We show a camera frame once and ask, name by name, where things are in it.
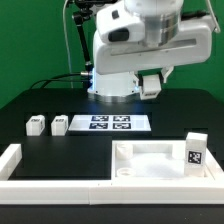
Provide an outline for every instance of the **black tabletop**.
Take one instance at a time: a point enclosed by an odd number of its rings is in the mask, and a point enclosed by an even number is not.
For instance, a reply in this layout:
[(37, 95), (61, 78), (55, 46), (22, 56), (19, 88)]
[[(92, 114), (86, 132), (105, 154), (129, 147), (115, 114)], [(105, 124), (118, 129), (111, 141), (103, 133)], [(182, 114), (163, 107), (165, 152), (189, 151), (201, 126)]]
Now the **black tabletop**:
[[(32, 115), (42, 114), (46, 118), (46, 129), (39, 137), (27, 137), (25, 124)], [(152, 128), (151, 132), (67, 132), (64, 137), (52, 137), (50, 124), (56, 115), (69, 116), (69, 122), (75, 114), (83, 115), (147, 115)], [(90, 166), (85, 173), (70, 172), (65, 168), (56, 177), (50, 169), (45, 179), (109, 179), (110, 146), (112, 140), (184, 140), (189, 131), (208, 134), (208, 148), (218, 163), (224, 168), (224, 104), (215, 100), (202, 90), (171, 89), (161, 92), (159, 97), (151, 101), (132, 101), (122, 104), (102, 103), (88, 99), (85, 90), (69, 89), (35, 89), (21, 93), (12, 102), (0, 110), (0, 152), (10, 143), (21, 143), (23, 159), (20, 165), (26, 165), (27, 171), (17, 168), (13, 178), (44, 179), (43, 172), (29, 165), (29, 158), (52, 156), (56, 148), (55, 166), (59, 157), (67, 164), (71, 158), (63, 156), (61, 148), (66, 146), (65, 154), (74, 153), (83, 160), (79, 150), (92, 145), (97, 147), (100, 156), (95, 155), (99, 167), (92, 173)], [(80, 169), (89, 161), (77, 165)], [(58, 206), (0, 206), (1, 223), (223, 223), (223, 205), (58, 205)]]

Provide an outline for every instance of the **cable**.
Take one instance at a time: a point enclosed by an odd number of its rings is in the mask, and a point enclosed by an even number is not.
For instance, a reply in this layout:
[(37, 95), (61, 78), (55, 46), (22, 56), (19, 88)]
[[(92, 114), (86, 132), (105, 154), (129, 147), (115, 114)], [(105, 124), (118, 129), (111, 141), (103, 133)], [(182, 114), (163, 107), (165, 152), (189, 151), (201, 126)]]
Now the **cable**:
[[(39, 81), (33, 83), (33, 84), (30, 86), (29, 89), (33, 89), (33, 87), (34, 87), (35, 85), (37, 85), (37, 84), (39, 84), (39, 83), (41, 83), (41, 82), (48, 82), (48, 81), (50, 81), (50, 82), (71, 82), (70, 80), (61, 80), (61, 79), (43, 79), (43, 80), (39, 80)], [(72, 82), (81, 82), (81, 83), (83, 83), (83, 82), (89, 82), (89, 80), (80, 80), (80, 81), (72, 81)]]
[[(67, 57), (68, 57), (68, 68), (69, 73), (72, 74), (72, 63), (71, 63), (71, 53), (69, 49), (69, 43), (68, 43), (68, 32), (67, 32), (67, 26), (66, 26), (66, 18), (65, 18), (65, 10), (66, 6), (68, 4), (69, 0), (65, 0), (64, 6), (63, 6), (63, 28), (64, 28), (64, 36), (65, 36), (65, 45), (67, 50)], [(72, 78), (71, 78), (71, 88), (74, 88)]]
[[(72, 73), (72, 74), (64, 74), (64, 75), (57, 75), (54, 76), (50, 79), (60, 79), (60, 78), (66, 78), (66, 77), (75, 77), (75, 76), (81, 76), (80, 73)], [(51, 81), (46, 81), (40, 88), (44, 88), (45, 86), (47, 86)]]
[(220, 32), (221, 32), (221, 29), (220, 29), (220, 26), (219, 26), (219, 24), (218, 24), (218, 22), (217, 22), (217, 19), (216, 19), (216, 17), (215, 17), (214, 11), (213, 11), (213, 9), (212, 9), (211, 2), (210, 2), (210, 0), (205, 0), (205, 2), (206, 2), (206, 5), (207, 5), (207, 7), (208, 7), (209, 13), (211, 14), (212, 19), (213, 19), (213, 21), (214, 21), (214, 23), (215, 23), (215, 26), (216, 26), (216, 28), (215, 28), (215, 32), (216, 32), (216, 33), (220, 33)]

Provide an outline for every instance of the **green backdrop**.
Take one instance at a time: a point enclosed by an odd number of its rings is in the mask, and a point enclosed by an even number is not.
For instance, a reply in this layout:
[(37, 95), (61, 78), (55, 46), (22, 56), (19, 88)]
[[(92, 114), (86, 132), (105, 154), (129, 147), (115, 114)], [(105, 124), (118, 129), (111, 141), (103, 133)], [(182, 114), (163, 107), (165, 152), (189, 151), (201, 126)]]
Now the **green backdrop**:
[[(0, 107), (40, 79), (68, 73), (62, 25), (64, 0), (0, 1)], [(224, 30), (224, 1), (212, 0)], [(205, 9), (204, 0), (185, 0), (184, 11)], [(66, 10), (72, 70), (84, 69), (74, 22), (75, 6)], [(85, 24), (92, 48), (94, 22)], [(209, 91), (224, 102), (224, 31), (213, 34), (211, 58), (202, 64), (175, 68), (164, 88), (197, 88)], [(54, 84), (53, 87), (70, 87)]]

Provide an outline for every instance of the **black cable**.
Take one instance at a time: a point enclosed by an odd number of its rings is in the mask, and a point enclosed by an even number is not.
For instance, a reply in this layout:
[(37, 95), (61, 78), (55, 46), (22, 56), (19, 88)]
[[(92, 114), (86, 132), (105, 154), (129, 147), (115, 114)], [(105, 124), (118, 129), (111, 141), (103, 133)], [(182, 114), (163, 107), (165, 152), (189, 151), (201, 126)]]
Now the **black cable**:
[[(81, 76), (79, 72), (76, 72), (76, 73), (72, 73), (72, 74), (63, 74), (63, 75), (57, 75), (57, 76), (54, 76), (50, 79), (60, 79), (60, 78), (66, 78), (66, 77), (75, 77), (75, 76)], [(45, 86), (47, 86), (51, 81), (46, 81), (40, 88), (44, 88)]]
[[(35, 85), (37, 85), (37, 84), (39, 84), (39, 83), (41, 83), (41, 82), (48, 82), (48, 81), (50, 81), (50, 82), (71, 82), (71, 80), (61, 80), (61, 79), (43, 79), (43, 80), (39, 80), (39, 81), (37, 81), (37, 82), (35, 82), (35, 83), (33, 83), (31, 86), (30, 86), (30, 88), (29, 89), (32, 89)], [(89, 82), (89, 80), (80, 80), (80, 81), (72, 81), (72, 82)]]
[(198, 10), (195, 12), (184, 12), (181, 15), (181, 20), (185, 21), (185, 20), (189, 20), (189, 19), (193, 19), (193, 18), (202, 18), (206, 15), (209, 15), (209, 13), (207, 13), (205, 10)]

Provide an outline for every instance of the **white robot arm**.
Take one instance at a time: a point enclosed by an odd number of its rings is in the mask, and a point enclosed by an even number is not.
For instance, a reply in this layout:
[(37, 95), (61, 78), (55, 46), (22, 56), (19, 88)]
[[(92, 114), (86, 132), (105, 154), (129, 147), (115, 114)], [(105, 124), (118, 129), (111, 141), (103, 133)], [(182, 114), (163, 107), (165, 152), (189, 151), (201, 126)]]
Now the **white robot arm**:
[(164, 81), (174, 66), (204, 62), (211, 54), (212, 15), (181, 21), (183, 0), (122, 0), (97, 14), (93, 85), (90, 97), (125, 101), (157, 97), (159, 75), (140, 70), (161, 68)]

